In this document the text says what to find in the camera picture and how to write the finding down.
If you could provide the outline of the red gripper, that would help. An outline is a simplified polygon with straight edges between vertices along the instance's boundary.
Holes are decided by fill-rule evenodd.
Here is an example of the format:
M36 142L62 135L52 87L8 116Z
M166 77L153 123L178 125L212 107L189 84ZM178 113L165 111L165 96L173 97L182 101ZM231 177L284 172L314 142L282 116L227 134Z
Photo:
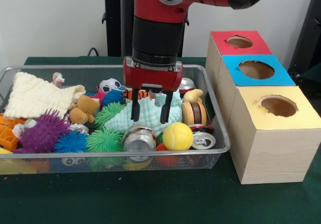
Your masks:
M125 57L123 60L124 84L125 86L133 88L131 119L134 122L139 120L139 89L153 89L154 92L161 91L166 95L160 115L160 123L167 123L173 92L179 88L182 77L183 64L180 61L177 61L175 65L171 67L151 67L135 62L131 57Z

